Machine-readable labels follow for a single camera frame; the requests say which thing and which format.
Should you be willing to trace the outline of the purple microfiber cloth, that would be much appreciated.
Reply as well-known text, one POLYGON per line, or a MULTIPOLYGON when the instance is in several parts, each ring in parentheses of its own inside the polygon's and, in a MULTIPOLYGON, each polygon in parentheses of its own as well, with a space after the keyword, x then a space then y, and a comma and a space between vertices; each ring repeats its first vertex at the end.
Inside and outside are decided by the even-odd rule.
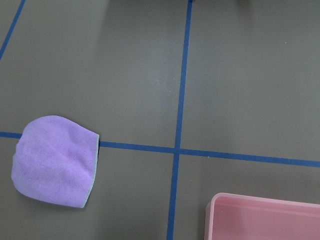
POLYGON ((84 208, 97 171, 99 134, 57 115, 31 121, 12 158, 16 190, 35 200, 84 208))

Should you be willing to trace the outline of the pink plastic bin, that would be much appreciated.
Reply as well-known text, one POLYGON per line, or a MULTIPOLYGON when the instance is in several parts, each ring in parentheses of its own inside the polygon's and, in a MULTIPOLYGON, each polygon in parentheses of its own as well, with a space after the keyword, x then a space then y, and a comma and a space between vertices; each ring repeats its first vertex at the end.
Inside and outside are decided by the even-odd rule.
POLYGON ((318 240, 318 204, 218 193, 205 209, 206 240, 318 240))

